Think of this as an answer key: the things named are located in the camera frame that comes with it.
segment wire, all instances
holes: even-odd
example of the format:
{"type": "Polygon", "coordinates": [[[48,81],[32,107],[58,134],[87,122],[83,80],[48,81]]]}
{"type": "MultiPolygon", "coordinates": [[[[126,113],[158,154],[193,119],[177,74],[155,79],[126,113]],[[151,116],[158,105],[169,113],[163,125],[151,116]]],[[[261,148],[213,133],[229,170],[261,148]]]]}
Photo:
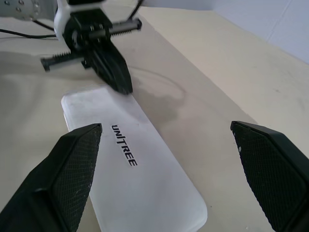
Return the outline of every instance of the wire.
{"type": "Polygon", "coordinates": [[[41,22],[39,22],[39,21],[37,21],[37,20],[33,20],[33,22],[36,23],[36,24],[38,24],[38,25],[40,25],[41,27],[44,27],[44,28],[46,28],[46,29],[49,29],[49,30],[54,31],[54,28],[52,28],[52,27],[50,27],[50,26],[48,26],[48,25],[46,25],[46,24],[44,24],[44,23],[41,23],[41,22]]]}
{"type": "Polygon", "coordinates": [[[134,17],[134,15],[136,14],[136,12],[139,10],[141,4],[143,3],[144,0],[139,0],[139,2],[137,3],[135,9],[132,11],[132,13],[130,14],[128,20],[132,19],[134,17]]]}
{"type": "Polygon", "coordinates": [[[15,32],[15,31],[3,30],[3,29],[0,29],[0,32],[12,34],[12,35],[18,35],[18,36],[26,37],[26,38],[29,38],[29,39],[45,39],[45,38],[56,37],[55,34],[53,34],[53,35],[27,35],[27,34],[15,32]]]}

